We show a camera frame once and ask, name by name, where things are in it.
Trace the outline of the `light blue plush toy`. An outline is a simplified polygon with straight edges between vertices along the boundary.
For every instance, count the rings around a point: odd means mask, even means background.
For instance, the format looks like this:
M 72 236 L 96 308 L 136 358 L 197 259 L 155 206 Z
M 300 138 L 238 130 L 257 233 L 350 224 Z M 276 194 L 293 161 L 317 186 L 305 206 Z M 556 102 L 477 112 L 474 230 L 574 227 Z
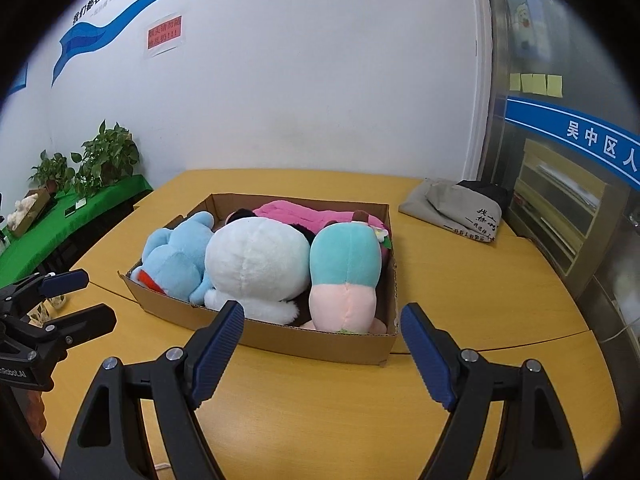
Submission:
M 146 240 L 141 263 L 130 272 L 130 280 L 161 295 L 202 306 L 205 293 L 213 288 L 205 272 L 205 253 L 214 224 L 210 212 L 199 211 L 173 229 L 155 230 Z

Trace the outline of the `white panda plush toy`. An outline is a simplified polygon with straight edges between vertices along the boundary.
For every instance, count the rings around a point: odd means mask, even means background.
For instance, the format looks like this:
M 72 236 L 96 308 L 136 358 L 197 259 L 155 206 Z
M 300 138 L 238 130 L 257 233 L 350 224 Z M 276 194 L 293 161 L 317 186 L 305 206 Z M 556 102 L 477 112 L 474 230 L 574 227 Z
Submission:
M 204 307 L 220 310 L 237 301 L 247 318 L 290 325 L 299 317 L 296 299 L 310 286 L 309 253 L 314 233 L 300 224 L 258 217 L 242 209 L 208 242 Z

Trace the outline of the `teal pink plush toy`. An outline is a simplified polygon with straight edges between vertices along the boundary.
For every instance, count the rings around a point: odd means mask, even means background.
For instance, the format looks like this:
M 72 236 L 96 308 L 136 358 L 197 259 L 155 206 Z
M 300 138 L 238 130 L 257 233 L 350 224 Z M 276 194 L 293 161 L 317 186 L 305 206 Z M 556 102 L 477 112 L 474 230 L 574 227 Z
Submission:
M 311 244 L 309 271 L 310 320 L 306 330 L 382 335 L 386 325 L 376 316 L 376 286 L 383 266 L 383 249 L 390 234 L 366 222 L 332 223 Z

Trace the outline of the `pink plush bear toy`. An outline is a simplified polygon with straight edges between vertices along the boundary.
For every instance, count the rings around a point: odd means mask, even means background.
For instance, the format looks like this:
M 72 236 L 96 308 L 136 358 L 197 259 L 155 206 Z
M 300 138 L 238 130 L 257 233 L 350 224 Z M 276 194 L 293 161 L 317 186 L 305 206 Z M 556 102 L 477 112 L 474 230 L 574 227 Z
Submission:
M 299 205 L 288 200 L 272 200 L 256 209 L 240 208 L 229 214 L 225 224 L 242 218 L 262 217 L 277 220 L 290 226 L 302 226 L 311 233 L 318 234 L 325 226 L 332 223 L 344 223 L 360 221 L 367 223 L 379 231 L 384 236 L 381 240 L 381 254 L 383 262 L 390 258 L 390 228 L 373 214 L 364 210 L 336 211 L 331 209 L 317 210 L 303 205 Z

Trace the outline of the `leaf pattern paper cup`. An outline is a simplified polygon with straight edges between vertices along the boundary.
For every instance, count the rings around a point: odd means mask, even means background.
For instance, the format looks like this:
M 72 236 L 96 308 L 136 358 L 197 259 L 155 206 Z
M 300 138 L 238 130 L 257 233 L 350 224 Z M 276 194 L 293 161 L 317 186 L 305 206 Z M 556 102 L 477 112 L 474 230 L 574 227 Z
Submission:
M 65 304 L 65 295 L 46 298 L 27 313 L 28 322 L 32 325 L 42 327 L 47 322 L 53 320 Z

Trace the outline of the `small brown box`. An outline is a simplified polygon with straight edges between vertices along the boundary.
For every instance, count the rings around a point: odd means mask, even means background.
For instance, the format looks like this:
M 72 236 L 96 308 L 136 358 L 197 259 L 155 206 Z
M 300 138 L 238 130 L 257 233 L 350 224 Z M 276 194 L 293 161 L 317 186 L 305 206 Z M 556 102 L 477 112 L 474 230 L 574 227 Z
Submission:
M 6 218 L 9 232 L 16 238 L 23 236 L 54 205 L 46 188 L 30 190 L 15 202 L 14 211 Z

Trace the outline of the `green cloth covered table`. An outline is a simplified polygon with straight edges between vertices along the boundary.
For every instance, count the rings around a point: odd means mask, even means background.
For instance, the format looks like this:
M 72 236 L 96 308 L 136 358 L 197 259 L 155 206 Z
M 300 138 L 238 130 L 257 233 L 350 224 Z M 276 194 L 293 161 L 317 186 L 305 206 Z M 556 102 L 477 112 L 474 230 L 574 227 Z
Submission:
M 121 206 L 132 206 L 153 191 L 142 176 L 136 174 L 120 182 L 102 188 L 88 198 L 78 211 L 66 216 L 65 211 L 74 206 L 78 196 L 74 192 L 55 197 L 55 204 L 42 214 L 22 236 L 15 236 L 6 226 L 2 229 L 9 245 L 1 253 L 1 286 L 24 278 L 44 263 L 48 257 L 86 226 L 110 214 Z

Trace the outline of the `green potted plant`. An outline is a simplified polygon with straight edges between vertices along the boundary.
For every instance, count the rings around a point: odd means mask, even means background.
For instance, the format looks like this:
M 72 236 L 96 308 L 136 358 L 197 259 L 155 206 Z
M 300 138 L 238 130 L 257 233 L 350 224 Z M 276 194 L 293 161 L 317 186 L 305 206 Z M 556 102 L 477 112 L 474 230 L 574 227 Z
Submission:
M 73 185 L 75 169 L 67 161 L 67 157 L 60 152 L 49 155 L 43 150 L 39 155 L 39 164 L 32 166 L 29 181 L 46 188 L 49 194 L 66 193 Z
M 82 152 L 71 152 L 70 158 L 77 166 L 74 191 L 80 198 L 85 198 L 132 177 L 140 162 L 140 152 L 127 128 L 118 122 L 107 127 L 104 120 L 98 134 L 82 144 Z

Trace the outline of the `grey canvas bag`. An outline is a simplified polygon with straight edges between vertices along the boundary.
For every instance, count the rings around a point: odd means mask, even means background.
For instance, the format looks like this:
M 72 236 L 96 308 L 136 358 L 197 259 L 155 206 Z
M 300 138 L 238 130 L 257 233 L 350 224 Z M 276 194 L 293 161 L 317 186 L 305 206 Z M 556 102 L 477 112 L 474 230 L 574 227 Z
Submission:
M 398 211 L 470 240 L 492 243 L 509 203 L 510 192 L 498 184 L 424 179 Z

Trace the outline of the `yellow sticky notes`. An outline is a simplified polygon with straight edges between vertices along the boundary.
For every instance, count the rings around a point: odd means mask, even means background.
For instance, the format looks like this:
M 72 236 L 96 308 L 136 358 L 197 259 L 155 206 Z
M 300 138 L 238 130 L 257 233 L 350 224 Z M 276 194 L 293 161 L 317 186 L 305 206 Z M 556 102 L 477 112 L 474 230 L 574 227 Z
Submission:
M 562 99 L 563 77 L 553 74 L 510 73 L 509 90 Z

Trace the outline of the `red wall notice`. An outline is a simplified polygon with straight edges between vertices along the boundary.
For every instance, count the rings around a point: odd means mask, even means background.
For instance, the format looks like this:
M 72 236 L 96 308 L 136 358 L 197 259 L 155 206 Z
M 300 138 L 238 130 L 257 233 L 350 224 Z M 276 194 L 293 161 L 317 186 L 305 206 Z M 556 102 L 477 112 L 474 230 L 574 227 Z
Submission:
M 146 31 L 144 55 L 147 58 L 154 58 L 178 48 L 183 40 L 183 16 L 181 14 L 164 16 Z

